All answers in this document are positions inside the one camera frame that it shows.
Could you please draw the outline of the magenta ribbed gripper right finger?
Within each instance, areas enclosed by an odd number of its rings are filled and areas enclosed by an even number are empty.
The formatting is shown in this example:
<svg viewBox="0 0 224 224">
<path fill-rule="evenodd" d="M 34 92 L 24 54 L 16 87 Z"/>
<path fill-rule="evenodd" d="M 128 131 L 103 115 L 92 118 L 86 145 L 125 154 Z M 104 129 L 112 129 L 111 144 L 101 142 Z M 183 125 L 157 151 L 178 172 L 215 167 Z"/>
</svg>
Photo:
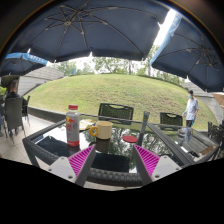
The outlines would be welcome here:
<svg viewBox="0 0 224 224">
<path fill-rule="evenodd" d="M 157 181 L 181 169 L 167 155 L 158 156 L 138 145 L 134 145 L 133 155 L 143 185 Z"/>
</svg>

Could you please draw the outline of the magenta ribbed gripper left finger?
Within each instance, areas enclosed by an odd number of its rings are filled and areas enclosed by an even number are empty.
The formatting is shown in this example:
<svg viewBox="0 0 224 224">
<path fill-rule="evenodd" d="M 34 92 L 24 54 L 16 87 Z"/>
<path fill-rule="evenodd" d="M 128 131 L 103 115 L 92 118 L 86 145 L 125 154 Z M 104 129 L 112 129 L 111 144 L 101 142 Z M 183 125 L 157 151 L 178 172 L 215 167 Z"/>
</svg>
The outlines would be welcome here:
<svg viewBox="0 0 224 224">
<path fill-rule="evenodd" d="M 70 157 L 59 157 L 47 171 L 83 187 L 95 156 L 95 146 L 92 145 Z"/>
</svg>

